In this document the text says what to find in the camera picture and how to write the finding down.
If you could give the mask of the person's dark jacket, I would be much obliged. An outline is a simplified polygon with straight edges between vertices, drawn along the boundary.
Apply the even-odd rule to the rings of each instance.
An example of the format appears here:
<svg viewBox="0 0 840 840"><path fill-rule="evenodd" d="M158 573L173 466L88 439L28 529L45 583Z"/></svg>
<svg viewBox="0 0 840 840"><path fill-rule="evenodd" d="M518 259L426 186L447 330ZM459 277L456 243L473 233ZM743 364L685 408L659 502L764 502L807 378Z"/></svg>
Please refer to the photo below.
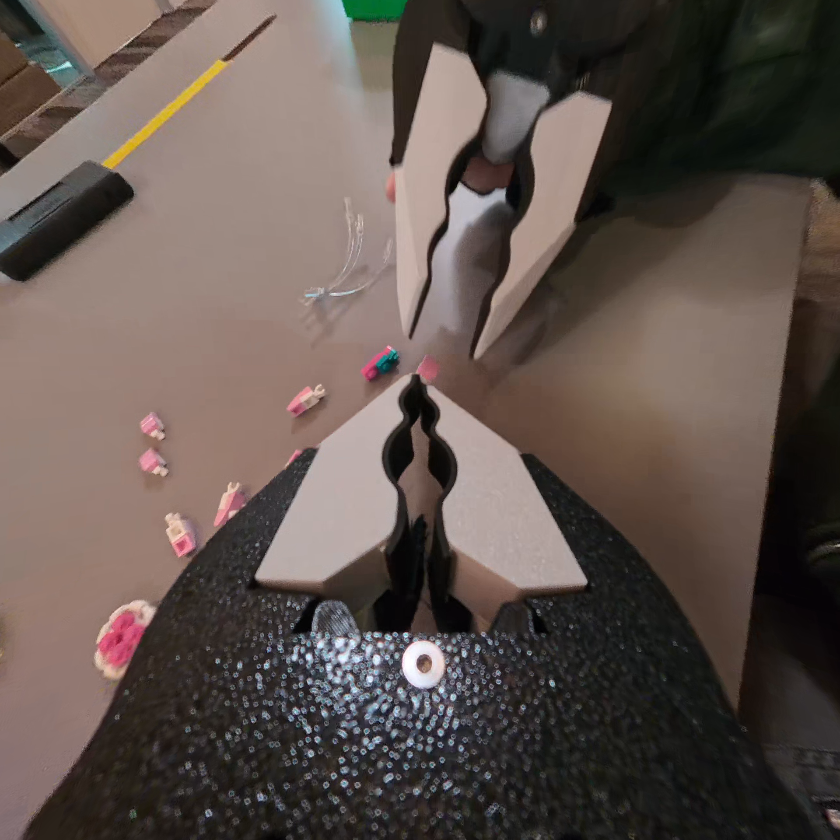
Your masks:
<svg viewBox="0 0 840 840"><path fill-rule="evenodd" d="M794 175L838 196L839 2L655 2L623 56L580 220L716 172Z"/></svg>

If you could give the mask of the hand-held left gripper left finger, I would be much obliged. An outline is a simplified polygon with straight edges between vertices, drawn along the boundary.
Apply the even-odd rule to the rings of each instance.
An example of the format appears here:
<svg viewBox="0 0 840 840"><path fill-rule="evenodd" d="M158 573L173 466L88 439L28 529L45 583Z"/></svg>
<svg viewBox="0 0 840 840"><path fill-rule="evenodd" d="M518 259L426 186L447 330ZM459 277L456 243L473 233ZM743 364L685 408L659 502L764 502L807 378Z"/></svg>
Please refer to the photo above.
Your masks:
<svg viewBox="0 0 840 840"><path fill-rule="evenodd" d="M405 375L321 442L256 583L370 607L376 625L413 623L422 561L399 479L421 402L419 376Z"/></svg>

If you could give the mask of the cardboard box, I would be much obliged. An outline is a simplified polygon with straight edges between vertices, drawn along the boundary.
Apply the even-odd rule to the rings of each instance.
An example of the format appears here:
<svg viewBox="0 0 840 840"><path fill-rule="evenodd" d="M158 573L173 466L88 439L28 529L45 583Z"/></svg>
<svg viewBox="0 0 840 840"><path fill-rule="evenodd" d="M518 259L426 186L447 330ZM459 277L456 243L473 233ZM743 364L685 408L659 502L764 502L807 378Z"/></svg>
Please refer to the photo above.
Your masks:
<svg viewBox="0 0 840 840"><path fill-rule="evenodd" d="M45 35L16 41L1 33L1 136L35 115L74 81L76 69Z"/></svg>

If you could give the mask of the person's dark pants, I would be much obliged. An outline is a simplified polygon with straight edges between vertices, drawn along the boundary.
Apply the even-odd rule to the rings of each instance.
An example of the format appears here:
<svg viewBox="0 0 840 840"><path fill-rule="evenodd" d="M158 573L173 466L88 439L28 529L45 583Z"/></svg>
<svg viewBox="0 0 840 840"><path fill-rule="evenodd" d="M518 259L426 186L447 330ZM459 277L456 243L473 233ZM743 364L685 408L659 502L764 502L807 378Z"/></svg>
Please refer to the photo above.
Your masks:
<svg viewBox="0 0 840 840"><path fill-rule="evenodd" d="M739 714L816 838L838 838L837 361L774 462Z"/></svg>

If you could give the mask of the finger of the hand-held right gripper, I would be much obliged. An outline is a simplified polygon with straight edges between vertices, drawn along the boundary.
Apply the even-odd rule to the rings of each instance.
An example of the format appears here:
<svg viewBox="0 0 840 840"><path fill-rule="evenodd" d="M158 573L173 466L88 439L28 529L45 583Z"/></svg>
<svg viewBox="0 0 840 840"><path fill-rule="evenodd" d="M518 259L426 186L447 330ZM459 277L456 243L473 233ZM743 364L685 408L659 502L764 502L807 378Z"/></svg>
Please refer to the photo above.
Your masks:
<svg viewBox="0 0 840 840"><path fill-rule="evenodd" d="M517 160L521 200L507 264L482 302L472 359L504 333L572 236L612 107L577 91L537 117Z"/></svg>
<svg viewBox="0 0 840 840"><path fill-rule="evenodd" d="M469 56L433 45L402 163L395 168L396 294L411 339L431 282L431 259L448 224L448 184L476 140L487 94Z"/></svg>

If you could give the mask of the clear plastic piece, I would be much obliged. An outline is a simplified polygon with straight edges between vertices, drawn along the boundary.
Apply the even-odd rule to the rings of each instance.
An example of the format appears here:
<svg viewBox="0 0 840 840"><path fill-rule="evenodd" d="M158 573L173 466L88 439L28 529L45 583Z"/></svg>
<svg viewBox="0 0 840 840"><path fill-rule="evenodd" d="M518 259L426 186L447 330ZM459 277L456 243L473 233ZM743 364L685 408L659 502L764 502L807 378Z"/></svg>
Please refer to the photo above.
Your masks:
<svg viewBox="0 0 840 840"><path fill-rule="evenodd" d="M300 303L305 308L358 295L377 283L392 265L395 240L388 238L379 264L373 268L360 267L364 248L364 216L355 211L350 196L343 199L343 215L347 240L343 264L329 284L310 287L303 292Z"/></svg>

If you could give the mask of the person's right hand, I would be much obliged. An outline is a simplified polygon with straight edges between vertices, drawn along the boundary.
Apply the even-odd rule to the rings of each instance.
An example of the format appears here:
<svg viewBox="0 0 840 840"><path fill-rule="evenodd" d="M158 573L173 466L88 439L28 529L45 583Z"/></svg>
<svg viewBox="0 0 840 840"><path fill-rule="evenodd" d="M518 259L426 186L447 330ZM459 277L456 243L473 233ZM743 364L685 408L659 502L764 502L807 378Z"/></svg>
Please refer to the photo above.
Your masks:
<svg viewBox="0 0 840 840"><path fill-rule="evenodd" d="M512 162L496 164L477 155L469 159L459 181L471 192L485 196L496 190L506 190L514 172Z"/></svg>

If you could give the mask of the black foam block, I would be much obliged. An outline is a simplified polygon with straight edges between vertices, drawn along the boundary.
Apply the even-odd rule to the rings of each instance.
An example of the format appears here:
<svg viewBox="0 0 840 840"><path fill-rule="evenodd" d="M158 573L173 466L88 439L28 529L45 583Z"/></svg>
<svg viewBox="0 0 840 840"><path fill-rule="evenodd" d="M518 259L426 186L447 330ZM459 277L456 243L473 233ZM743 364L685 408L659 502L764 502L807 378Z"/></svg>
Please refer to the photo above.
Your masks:
<svg viewBox="0 0 840 840"><path fill-rule="evenodd" d="M29 280L133 197L120 173L93 161L79 164L2 220L2 276Z"/></svg>

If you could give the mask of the round white pink lego flower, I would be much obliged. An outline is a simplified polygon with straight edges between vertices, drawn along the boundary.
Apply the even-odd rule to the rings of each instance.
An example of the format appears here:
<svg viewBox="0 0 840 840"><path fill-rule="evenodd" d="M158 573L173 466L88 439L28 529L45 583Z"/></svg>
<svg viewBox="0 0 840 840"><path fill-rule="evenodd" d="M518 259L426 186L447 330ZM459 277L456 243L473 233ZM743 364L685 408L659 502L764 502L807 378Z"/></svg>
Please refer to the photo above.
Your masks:
<svg viewBox="0 0 840 840"><path fill-rule="evenodd" d="M93 654L93 664L103 678L115 683L121 680L155 614L156 607L144 600L123 604L112 612L100 629Z"/></svg>

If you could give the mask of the small pink-white lego pieces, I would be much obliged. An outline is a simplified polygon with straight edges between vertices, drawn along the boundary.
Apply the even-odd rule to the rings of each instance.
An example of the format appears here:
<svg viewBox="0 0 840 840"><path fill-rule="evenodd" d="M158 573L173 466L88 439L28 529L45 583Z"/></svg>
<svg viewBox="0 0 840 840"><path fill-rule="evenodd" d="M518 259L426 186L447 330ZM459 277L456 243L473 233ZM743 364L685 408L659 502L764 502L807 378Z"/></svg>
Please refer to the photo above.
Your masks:
<svg viewBox="0 0 840 840"><path fill-rule="evenodd" d="M287 411L299 417L318 405L326 396L322 384L314 388L306 387L289 403ZM140 431L157 442L165 440L165 425L157 413L148 413L140 421ZM138 459L138 465L144 474L165 478L169 475L169 466L161 451L155 447L147 448ZM247 498L240 482L229 482L222 494L213 525L219 528L225 525L246 504ZM178 512L167 513L164 517L166 538L175 556L179 559L193 554L197 549L196 532L193 525Z"/></svg>

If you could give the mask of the yellow tape strip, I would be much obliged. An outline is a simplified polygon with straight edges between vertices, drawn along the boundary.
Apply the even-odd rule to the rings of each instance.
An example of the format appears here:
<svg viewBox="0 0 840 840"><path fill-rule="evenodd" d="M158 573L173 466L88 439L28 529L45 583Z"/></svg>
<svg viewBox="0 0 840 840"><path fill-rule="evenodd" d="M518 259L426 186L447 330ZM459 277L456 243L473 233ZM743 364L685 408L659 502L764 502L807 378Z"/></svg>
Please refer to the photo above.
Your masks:
<svg viewBox="0 0 840 840"><path fill-rule="evenodd" d="M131 154L137 151L141 145L154 136L179 111L184 109L213 80L220 76L231 63L231 59L217 59L200 76L194 79L190 85L180 91L173 100L168 102L162 110L158 111L141 129L124 141L110 156L104 159L101 165L111 171L115 170Z"/></svg>

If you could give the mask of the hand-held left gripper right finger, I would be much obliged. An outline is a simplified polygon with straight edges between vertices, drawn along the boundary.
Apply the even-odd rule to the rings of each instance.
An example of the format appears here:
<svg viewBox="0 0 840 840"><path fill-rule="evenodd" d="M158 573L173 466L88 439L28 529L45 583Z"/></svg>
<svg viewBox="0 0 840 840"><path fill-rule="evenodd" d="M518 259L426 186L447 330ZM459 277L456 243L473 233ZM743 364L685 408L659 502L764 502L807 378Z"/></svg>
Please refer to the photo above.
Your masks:
<svg viewBox="0 0 840 840"><path fill-rule="evenodd" d="M420 386L437 501L427 584L438 627L488 627L508 603L582 592L587 578L505 438L432 385Z"/></svg>

